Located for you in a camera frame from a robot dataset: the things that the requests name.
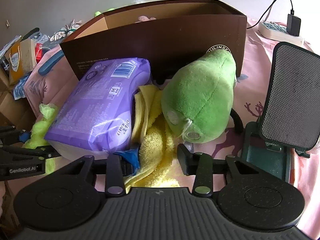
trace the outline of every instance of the blue handle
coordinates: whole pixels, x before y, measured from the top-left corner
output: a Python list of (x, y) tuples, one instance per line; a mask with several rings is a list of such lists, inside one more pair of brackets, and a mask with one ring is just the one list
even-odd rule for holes
[(63, 51), (59, 50), (56, 54), (52, 55), (39, 69), (38, 73), (45, 76), (49, 73), (52, 67), (64, 56)]

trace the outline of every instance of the pink plush toy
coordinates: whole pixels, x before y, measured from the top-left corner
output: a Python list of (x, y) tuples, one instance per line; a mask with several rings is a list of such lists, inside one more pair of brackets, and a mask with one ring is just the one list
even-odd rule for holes
[(156, 20), (156, 18), (151, 17), (151, 18), (149, 19), (147, 16), (139, 16), (139, 17), (138, 17), (138, 22), (135, 22), (135, 23), (146, 22), (146, 21), (151, 21), (151, 20)]

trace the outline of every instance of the cardboard box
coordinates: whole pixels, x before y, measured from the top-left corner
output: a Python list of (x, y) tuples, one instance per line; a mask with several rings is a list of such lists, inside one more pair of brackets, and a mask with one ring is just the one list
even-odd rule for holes
[(30, 131), (36, 120), (31, 107), (26, 100), (22, 98), (14, 100), (10, 92), (5, 91), (0, 96), (0, 123), (15, 125), (19, 130)]
[(7, 91), (10, 87), (9, 77), (0, 67), (0, 92)]
[[(157, 20), (135, 23), (145, 15)], [(219, 0), (163, 0), (101, 14), (61, 48), (78, 79), (95, 61), (141, 57), (161, 83), (211, 49), (229, 49), (241, 73), (247, 17)]]

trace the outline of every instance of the diaper package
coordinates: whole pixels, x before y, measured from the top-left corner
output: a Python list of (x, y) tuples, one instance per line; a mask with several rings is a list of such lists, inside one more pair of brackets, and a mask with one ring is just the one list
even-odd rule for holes
[(83, 155), (104, 159), (125, 150), (132, 131), (132, 100), (150, 81), (150, 65), (142, 58), (99, 61), (79, 81), (45, 139), (65, 158)]

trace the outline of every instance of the power strip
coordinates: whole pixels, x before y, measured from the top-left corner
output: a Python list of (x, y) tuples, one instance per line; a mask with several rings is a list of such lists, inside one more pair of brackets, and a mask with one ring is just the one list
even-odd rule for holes
[(294, 45), (303, 46), (304, 38), (301, 36), (292, 36), (287, 33), (287, 29), (279, 24), (259, 22), (259, 32), (267, 39), (275, 41), (287, 41)]

